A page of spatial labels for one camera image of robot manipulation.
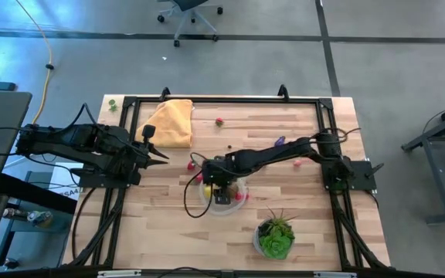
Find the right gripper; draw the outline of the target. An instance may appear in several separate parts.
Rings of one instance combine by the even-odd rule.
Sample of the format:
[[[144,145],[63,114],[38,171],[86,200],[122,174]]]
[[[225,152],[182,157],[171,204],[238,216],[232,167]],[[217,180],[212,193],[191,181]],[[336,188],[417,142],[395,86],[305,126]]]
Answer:
[[[217,205],[231,204],[229,187],[237,178],[241,178],[245,174],[245,171],[237,167],[235,154],[216,156],[213,159],[206,159],[202,163],[202,180],[207,185],[217,186],[213,193]]]

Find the office chair base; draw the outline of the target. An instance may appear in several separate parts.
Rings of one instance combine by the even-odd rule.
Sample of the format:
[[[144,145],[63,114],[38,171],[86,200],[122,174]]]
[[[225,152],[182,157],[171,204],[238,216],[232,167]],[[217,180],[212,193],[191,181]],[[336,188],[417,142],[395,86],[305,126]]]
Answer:
[[[197,20],[205,24],[211,29],[214,34],[211,37],[213,42],[219,40],[217,29],[197,10],[197,8],[210,8],[215,7],[216,13],[222,15],[224,8],[222,5],[205,5],[208,0],[156,0],[157,2],[171,2],[172,6],[169,9],[161,10],[158,12],[157,20],[163,23],[167,17],[171,17],[174,14],[180,14],[182,19],[178,25],[178,28],[174,34],[173,46],[178,48],[180,46],[179,36],[181,35],[182,28],[185,26],[188,19],[191,23],[196,23]]]

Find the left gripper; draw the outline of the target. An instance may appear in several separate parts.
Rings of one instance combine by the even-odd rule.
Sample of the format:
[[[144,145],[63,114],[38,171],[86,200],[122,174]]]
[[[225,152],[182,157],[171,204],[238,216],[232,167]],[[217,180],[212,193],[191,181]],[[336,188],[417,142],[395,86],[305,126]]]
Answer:
[[[151,159],[149,153],[155,154],[161,158],[169,159],[168,156],[158,151],[155,146],[150,142],[151,138],[155,134],[155,126],[144,125],[141,132],[142,139],[137,141],[134,139],[131,142],[133,154],[131,155],[132,169],[130,170],[127,183],[129,186],[137,185],[140,182],[141,175],[139,173],[140,168],[146,168],[147,166],[154,166],[159,164],[167,164],[167,161],[159,161]]]

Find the white faceted pot with succulents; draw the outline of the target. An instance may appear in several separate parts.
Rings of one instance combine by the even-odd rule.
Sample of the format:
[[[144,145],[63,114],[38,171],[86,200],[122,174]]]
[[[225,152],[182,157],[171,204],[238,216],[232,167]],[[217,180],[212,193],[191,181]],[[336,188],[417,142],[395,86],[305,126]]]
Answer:
[[[294,230],[290,224],[294,216],[286,218],[284,210],[281,210],[279,215],[271,208],[268,210],[270,216],[255,228],[253,246],[261,256],[267,259],[284,260],[295,240]]]

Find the black rig crossbar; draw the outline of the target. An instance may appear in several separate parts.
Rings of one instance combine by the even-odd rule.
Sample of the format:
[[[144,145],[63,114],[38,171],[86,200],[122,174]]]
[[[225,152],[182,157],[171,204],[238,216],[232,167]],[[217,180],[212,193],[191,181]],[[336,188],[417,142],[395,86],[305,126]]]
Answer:
[[[117,269],[106,266],[61,266],[0,272],[0,278],[445,278],[445,275],[402,270],[348,267],[345,270],[171,270]]]

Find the yellow-orange folded cloth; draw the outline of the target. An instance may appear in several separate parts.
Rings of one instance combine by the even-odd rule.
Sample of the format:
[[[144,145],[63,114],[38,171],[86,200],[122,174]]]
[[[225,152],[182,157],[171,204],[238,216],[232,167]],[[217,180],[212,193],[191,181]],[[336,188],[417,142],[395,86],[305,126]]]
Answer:
[[[137,129],[136,141],[143,141],[144,127],[152,125],[155,133],[149,139],[155,147],[190,148],[192,146],[191,100],[168,100],[157,105],[150,118]]]

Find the clear plastic container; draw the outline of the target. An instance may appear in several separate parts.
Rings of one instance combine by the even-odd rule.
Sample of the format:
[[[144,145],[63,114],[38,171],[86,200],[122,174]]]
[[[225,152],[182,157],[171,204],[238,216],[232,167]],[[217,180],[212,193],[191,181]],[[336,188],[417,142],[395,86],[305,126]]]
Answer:
[[[241,209],[245,203],[246,203],[246,194],[249,193],[249,189],[246,186],[246,179],[245,178],[238,178],[235,182],[232,183],[232,185],[237,185],[239,187],[239,193],[243,194],[243,199],[237,201],[235,200],[235,196],[232,198],[229,195],[230,203],[228,205],[221,205],[216,204],[215,196],[212,197],[212,204],[209,207],[208,212],[213,215],[223,216],[223,215],[229,215],[237,210]],[[203,205],[207,205],[209,203],[209,198],[206,198],[204,196],[204,187],[205,185],[202,181],[199,182],[199,197],[202,201]]]

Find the white paper label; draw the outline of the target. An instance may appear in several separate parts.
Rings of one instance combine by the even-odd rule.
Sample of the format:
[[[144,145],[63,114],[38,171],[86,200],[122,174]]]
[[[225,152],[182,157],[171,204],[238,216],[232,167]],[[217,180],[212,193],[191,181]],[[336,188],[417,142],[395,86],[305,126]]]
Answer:
[[[50,179],[49,190],[77,201],[83,189],[78,186],[80,177],[71,174],[70,170],[82,167],[81,163],[56,162]]]

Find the black aluminium table frame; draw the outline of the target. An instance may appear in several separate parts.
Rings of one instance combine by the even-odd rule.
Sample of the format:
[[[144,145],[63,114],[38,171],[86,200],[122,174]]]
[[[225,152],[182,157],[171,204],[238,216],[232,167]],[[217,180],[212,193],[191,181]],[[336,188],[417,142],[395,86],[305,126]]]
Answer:
[[[216,126],[216,118],[224,124]],[[289,141],[319,130],[316,108],[303,100],[246,103],[209,98],[192,111],[192,147],[211,158],[231,151],[271,147],[277,138]],[[199,190],[189,185],[190,151],[165,151],[168,163],[141,173],[139,185],[126,193],[114,266],[126,269],[206,270],[338,270],[329,194],[321,169],[310,160],[271,164],[246,180],[250,198],[236,212],[205,213]],[[270,216],[268,208],[293,217],[296,235],[285,260],[263,258],[253,247],[255,228]]]

